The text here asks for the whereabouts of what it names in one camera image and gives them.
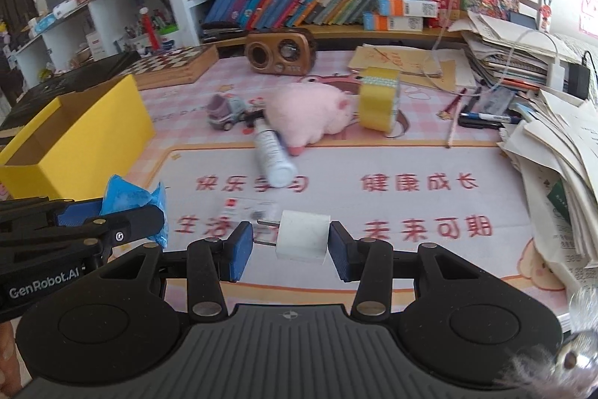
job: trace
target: white bottle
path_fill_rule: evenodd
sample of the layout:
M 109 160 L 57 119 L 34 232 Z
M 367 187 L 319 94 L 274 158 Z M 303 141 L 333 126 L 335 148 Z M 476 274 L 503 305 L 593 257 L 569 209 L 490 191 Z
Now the white bottle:
M 259 168 L 273 188 L 285 188 L 297 176 L 297 167 L 289 161 L 276 133 L 264 119 L 255 119 L 255 149 Z

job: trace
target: white cable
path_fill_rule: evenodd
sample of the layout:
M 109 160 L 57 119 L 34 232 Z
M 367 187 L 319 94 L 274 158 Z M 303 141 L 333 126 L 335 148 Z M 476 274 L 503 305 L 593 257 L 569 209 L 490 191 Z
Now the white cable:
M 438 49 L 438 46 L 440 45 L 440 43 L 443 39 L 444 33 L 446 32 L 447 26 L 449 24 L 452 8 L 453 8 L 453 0 L 448 0 L 446 20 L 444 23 L 441 24 L 440 33 L 439 33 L 438 38 L 436 39 L 436 42 L 434 43 L 432 50 L 431 50 L 432 56 L 434 56 L 434 58 L 436 59 L 437 62 L 438 62 L 438 58 L 433 53 Z M 524 31 L 523 33 L 521 33 L 521 35 L 513 43 L 513 47 L 509 51 L 509 56 L 507 56 L 507 58 L 506 58 L 505 69 L 503 70 L 498 81 L 494 85 L 492 85 L 492 87 L 490 87 L 488 90 L 483 90 L 482 92 L 480 92 L 477 95 L 482 95 L 483 93 L 492 92 L 493 90 L 497 89 L 497 87 L 499 87 L 502 84 L 502 82 L 505 79 L 505 77 L 507 76 L 507 72 L 509 71 L 509 68 L 511 66 L 511 59 L 512 59 L 513 53 L 515 53 L 515 50 L 518 47 L 518 44 L 521 42 L 521 40 L 523 38 L 525 38 L 525 36 L 527 36 L 529 33 L 541 33 L 541 34 L 545 35 L 551 41 L 551 43 L 554 45 L 554 50 L 556 53 L 556 56 L 554 57 L 554 63 L 556 65 L 560 65 L 560 56 L 558 55 L 558 47 L 557 47 L 557 44 L 554 42 L 554 40 L 547 33 L 543 32 L 543 31 L 528 29 L 528 30 Z M 519 46 L 519 48 L 522 50 L 525 49 L 524 46 Z M 432 83 L 432 85 L 435 86 L 438 90 L 441 90 L 442 92 L 446 92 L 446 93 L 452 93 L 453 95 L 461 95 L 461 93 L 459 93 L 459 92 L 453 92 L 452 90 L 446 90 L 445 88 L 442 88 L 424 70 L 422 70 L 422 72 L 426 76 L 426 78 L 430 81 L 430 83 Z

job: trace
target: checkered tablecloth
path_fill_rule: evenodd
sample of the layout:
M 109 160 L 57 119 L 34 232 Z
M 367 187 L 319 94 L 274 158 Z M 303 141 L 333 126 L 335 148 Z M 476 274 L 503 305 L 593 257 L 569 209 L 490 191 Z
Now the checkered tablecloth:
M 352 51 L 319 52 L 311 74 L 319 76 L 349 74 L 347 65 L 352 55 Z M 262 96 L 272 87 L 296 82 L 298 77 L 253 73 L 247 59 L 242 56 L 219 60 L 196 83 L 143 90 L 142 98 L 154 122 L 156 135 L 127 175 L 127 179 L 142 184 L 164 151 L 172 147 L 250 142 L 252 133 L 244 128 L 243 124 L 237 124 L 229 132 L 217 131 L 209 126 L 204 107 L 215 93 L 235 93 L 244 100 L 250 101 Z M 411 127 L 401 140 L 446 140 L 450 121 L 439 119 L 436 114 L 453 98 L 450 93 L 403 84 L 400 109 L 406 115 Z M 383 135 L 354 125 L 342 136 L 336 137 L 347 140 L 374 140 L 382 138 Z M 454 139 L 457 142 L 491 143 L 498 141 L 498 132 L 458 127 Z

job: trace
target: chessboard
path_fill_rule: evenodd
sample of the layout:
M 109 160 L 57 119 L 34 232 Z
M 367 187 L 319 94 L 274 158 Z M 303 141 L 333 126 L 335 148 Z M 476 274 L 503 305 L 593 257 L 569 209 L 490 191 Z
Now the chessboard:
M 139 90 L 194 83 L 218 61 L 215 46 L 194 46 L 142 58 L 121 74 L 132 74 Z

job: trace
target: yellow tape roll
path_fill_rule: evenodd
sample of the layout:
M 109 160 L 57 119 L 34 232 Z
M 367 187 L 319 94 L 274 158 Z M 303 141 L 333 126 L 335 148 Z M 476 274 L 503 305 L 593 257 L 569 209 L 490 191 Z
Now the yellow tape roll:
M 399 73 L 386 68 L 366 68 L 360 72 L 360 124 L 368 129 L 390 133 L 397 123 Z

